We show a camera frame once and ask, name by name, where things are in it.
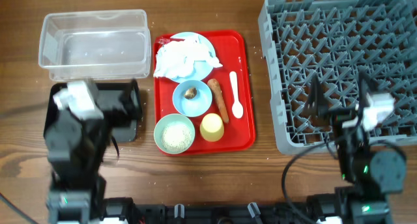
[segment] crumpled napkin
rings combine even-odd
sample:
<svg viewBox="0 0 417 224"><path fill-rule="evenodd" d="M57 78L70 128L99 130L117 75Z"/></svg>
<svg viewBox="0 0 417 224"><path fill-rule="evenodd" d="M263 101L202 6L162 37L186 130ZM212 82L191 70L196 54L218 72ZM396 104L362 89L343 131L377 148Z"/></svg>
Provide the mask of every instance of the crumpled napkin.
<svg viewBox="0 0 417 224"><path fill-rule="evenodd" d="M200 43L198 36L191 36L184 41L172 41L158 50L154 77L187 77L193 73L195 61L205 61L214 68L223 66L217 57L211 56L209 48Z"/></svg>

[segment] wooden table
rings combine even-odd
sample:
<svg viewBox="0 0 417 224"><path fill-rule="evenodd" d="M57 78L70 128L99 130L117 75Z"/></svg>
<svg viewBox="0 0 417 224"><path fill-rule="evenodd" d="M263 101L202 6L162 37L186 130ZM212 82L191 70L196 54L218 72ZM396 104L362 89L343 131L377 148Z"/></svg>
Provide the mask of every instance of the wooden table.
<svg viewBox="0 0 417 224"><path fill-rule="evenodd" d="M181 31L234 29L246 42L257 130L255 144L244 152L167 157L153 140L153 79L139 79L145 121L133 143L120 145L116 162L108 148L101 175L108 184L106 197L133 197L137 204L182 203L270 204L283 201L281 174L290 156L276 148L270 112L266 62L261 58L257 17L264 0L0 0L0 112L48 99L54 82L38 65L38 45L46 14L88 10L142 8L147 12L152 41ZM2 120L0 123L0 192L35 220L47 218L45 198L50 165L42 137L46 110ZM417 220L417 147L404 147L409 160L401 195L391 204L396 223ZM328 154L300 160L287 180L296 201L307 195L333 192L346 185L337 161ZM0 203L0 223L23 220Z"/></svg>

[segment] red tray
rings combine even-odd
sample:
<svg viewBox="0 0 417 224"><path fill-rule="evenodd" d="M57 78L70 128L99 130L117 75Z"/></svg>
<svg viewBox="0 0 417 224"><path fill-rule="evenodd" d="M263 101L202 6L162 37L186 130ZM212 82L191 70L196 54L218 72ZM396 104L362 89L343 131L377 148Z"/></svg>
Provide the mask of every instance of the red tray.
<svg viewBox="0 0 417 224"><path fill-rule="evenodd" d="M192 146L184 153L179 155L206 154L213 152L230 152L245 150L255 142L255 121L253 119L252 95L250 91L248 65L246 63L245 45L242 36L236 31L209 31L198 32L206 37L214 46L216 56L223 64L221 68L215 68L208 77L202 81L216 78L222 88L224 102L229 115L229 123L224 124L224 135L217 142L208 142L201 137L199 127L203 117L208 113L220 114L213 99L208 111L200 117L191 117L195 127L195 139ZM170 38L172 35L158 37ZM156 53L162 45L154 44L154 69L156 68ZM229 73L237 73L239 101L243 105L244 113L241 119L237 119L232 114L233 93L230 84ZM172 94L178 83L167 78L154 78L154 105L155 122L162 117L178 113L172 102Z"/></svg>

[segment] white spoon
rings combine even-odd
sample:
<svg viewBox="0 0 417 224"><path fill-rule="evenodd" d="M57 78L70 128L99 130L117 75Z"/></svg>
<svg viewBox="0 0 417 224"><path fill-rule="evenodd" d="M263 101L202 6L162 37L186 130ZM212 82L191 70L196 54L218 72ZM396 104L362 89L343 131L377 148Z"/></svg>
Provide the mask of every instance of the white spoon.
<svg viewBox="0 0 417 224"><path fill-rule="evenodd" d="M230 72L229 76L230 76L230 83L232 84L233 97L235 98L235 102L232 105L232 113L237 119L240 119L243 116L243 106L239 102L236 72Z"/></svg>

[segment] gray dish rack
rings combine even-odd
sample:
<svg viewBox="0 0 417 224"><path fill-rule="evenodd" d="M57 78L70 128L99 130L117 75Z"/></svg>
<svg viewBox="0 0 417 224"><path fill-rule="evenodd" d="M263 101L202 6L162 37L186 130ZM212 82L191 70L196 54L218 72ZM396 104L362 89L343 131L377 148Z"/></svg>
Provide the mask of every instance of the gray dish rack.
<svg viewBox="0 0 417 224"><path fill-rule="evenodd" d="M335 108L357 104L361 70L396 99L371 141L417 143L416 21L417 0L265 0L258 24L278 150L296 154L333 137L302 112L313 74Z"/></svg>

